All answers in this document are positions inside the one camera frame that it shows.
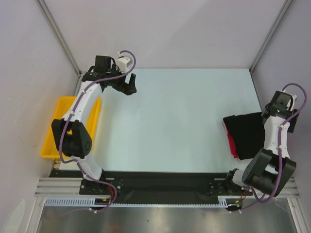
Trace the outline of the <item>black t-shirt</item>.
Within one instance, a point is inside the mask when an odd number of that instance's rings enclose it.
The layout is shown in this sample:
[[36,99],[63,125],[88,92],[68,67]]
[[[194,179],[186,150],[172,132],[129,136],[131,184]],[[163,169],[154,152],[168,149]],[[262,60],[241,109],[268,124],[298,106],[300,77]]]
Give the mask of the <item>black t-shirt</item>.
[[234,139],[240,160],[252,159],[263,148],[265,130],[261,112],[223,118]]

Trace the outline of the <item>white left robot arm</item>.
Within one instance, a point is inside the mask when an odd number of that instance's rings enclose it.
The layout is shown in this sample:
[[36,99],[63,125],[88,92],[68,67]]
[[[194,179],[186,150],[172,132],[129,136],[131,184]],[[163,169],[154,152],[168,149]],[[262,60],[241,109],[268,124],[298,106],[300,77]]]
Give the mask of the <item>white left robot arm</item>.
[[103,169],[91,152],[92,139],[86,123],[93,105],[107,87],[125,95],[136,93],[136,75],[132,72],[137,63],[135,55],[122,50],[118,58],[95,57],[95,65],[83,75],[80,90],[68,111],[52,121],[52,133],[60,160],[64,164],[75,163],[84,181],[97,194],[102,194],[109,185],[102,179]]

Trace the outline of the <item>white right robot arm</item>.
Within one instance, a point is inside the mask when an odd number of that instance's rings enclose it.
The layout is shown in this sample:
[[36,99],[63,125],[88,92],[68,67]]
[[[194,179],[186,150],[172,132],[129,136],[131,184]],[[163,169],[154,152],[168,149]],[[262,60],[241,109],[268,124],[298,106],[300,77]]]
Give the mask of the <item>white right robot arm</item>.
[[228,172],[224,189],[230,195],[251,187],[276,197],[296,169],[289,157],[287,134],[299,116],[296,95],[276,91],[262,112],[223,118],[231,154],[249,163]]

